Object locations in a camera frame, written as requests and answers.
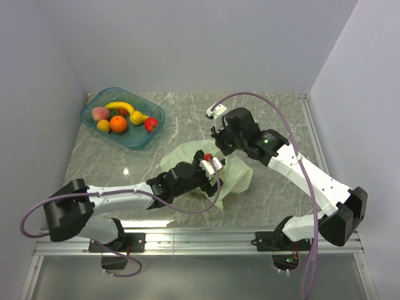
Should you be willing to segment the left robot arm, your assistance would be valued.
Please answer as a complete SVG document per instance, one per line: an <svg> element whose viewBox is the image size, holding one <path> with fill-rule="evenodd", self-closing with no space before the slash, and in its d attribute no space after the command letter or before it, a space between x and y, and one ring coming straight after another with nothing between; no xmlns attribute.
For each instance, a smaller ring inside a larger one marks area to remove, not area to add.
<svg viewBox="0 0 400 300"><path fill-rule="evenodd" d="M104 219L102 214L123 209L177 210L173 201L195 189L217 199L223 167L224 161L198 150L192 162L179 162L169 171L132 186L88 186L83 179L74 179L53 195L55 201L44 205L50 240L63 242L79 236L120 251L127 245L128 235L120 220Z"/></svg>

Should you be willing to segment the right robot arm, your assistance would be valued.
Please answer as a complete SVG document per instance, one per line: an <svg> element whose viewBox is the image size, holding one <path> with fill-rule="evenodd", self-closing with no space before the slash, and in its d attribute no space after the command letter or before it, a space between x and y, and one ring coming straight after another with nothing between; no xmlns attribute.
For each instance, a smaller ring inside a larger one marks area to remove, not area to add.
<svg viewBox="0 0 400 300"><path fill-rule="evenodd" d="M297 241L319 233L335 246L343 246L363 221L367 192L333 179L323 170L296 154L294 146L273 129L262 130L249 110L228 110L222 104L209 108L206 116L214 121L211 137L224 156L243 151L253 160L283 175L308 196L314 196L316 215L287 217L276 229L275 242L290 249Z"/></svg>

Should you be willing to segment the light green plastic bag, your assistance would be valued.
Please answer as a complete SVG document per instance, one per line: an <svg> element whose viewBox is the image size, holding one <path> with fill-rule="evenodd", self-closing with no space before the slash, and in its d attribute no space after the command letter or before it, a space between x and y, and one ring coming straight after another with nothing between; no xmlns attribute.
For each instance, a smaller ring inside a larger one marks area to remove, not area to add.
<svg viewBox="0 0 400 300"><path fill-rule="evenodd" d="M225 159L225 166L219 171L223 185L216 201L216 207L223 210L223 199L228 194L239 194L248 189L253 170L235 154L224 157L222 152L215 146L214 141L210 139L190 141L179 145L161 159L159 163L161 170L168 171L180 162L191 163L197 150L202 150L205 154L211 154L220 161Z"/></svg>

